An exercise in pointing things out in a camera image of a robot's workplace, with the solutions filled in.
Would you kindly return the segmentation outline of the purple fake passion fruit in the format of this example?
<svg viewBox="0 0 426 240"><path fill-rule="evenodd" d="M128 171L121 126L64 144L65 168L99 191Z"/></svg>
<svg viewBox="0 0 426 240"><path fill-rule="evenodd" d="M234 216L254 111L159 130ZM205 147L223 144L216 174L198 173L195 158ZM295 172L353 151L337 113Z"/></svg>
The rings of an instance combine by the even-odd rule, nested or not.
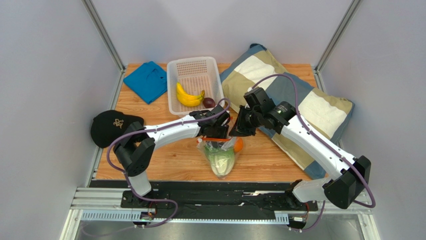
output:
<svg viewBox="0 0 426 240"><path fill-rule="evenodd" d="M206 109L211 109L216 106L216 102L210 97L205 97L202 104Z"/></svg>

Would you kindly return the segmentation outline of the clear zip top bag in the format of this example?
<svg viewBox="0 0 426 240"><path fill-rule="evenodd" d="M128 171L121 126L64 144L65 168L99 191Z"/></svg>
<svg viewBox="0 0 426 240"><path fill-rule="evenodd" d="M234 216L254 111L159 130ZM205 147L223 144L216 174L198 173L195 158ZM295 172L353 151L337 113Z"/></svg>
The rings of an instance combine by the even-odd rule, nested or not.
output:
<svg viewBox="0 0 426 240"><path fill-rule="evenodd" d="M223 179L233 170L244 148L241 137L197 139L197 148L209 163L217 178Z"/></svg>

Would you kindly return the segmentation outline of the orange fake orange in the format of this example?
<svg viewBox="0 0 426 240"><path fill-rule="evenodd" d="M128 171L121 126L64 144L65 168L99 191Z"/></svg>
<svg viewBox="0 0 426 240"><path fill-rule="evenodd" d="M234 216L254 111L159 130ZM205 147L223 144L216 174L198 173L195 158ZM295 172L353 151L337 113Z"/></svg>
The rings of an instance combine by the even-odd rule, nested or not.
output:
<svg viewBox="0 0 426 240"><path fill-rule="evenodd" d="M239 153L244 148L244 142L241 137L237 137L233 146L233 151Z"/></svg>

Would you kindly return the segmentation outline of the green fake lettuce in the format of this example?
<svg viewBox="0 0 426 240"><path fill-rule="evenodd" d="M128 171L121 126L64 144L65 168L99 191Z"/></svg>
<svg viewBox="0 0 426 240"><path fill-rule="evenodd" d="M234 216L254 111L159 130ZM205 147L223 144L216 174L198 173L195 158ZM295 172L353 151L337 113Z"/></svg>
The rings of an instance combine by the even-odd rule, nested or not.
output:
<svg viewBox="0 0 426 240"><path fill-rule="evenodd" d="M233 147L217 148L207 144L202 150L211 170L218 178L225 178L232 171L236 161Z"/></svg>

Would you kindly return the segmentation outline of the yellow fake banana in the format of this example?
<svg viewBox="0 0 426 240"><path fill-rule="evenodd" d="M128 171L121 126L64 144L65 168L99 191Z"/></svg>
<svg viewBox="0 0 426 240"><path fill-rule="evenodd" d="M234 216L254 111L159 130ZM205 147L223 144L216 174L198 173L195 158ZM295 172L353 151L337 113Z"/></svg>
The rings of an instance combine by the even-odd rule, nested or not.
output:
<svg viewBox="0 0 426 240"><path fill-rule="evenodd" d="M182 87L181 83L178 82L176 84L176 97L178 101L186 107L197 107L205 98L205 90L202 90L199 95L191 95L188 94Z"/></svg>

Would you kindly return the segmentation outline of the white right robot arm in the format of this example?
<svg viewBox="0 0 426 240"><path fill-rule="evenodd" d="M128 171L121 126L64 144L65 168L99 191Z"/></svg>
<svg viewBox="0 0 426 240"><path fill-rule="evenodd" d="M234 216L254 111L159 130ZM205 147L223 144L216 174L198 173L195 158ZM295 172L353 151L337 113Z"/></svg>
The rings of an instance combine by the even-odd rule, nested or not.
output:
<svg viewBox="0 0 426 240"><path fill-rule="evenodd" d="M275 104L263 88L256 87L243 97L246 105L239 108L231 136L254 136L259 127L274 130L301 147L327 173L327 177L321 179L292 183L285 191L289 205L329 201L340 209L347 209L367 188L371 171L367 157L355 157L337 147L310 126L294 106L286 101Z"/></svg>

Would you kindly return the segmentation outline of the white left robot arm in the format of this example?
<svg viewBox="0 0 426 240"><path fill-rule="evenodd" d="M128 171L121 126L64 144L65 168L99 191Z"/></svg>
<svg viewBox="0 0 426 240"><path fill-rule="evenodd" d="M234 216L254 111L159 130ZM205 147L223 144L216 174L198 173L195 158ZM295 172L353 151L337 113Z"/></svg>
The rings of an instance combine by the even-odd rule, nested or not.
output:
<svg viewBox="0 0 426 240"><path fill-rule="evenodd" d="M152 190L146 170L155 150L184 139L224 136L229 119L227 108L217 105L159 125L143 126L133 122L124 135L111 143L107 152L113 152L122 165L120 171L133 193L144 197Z"/></svg>

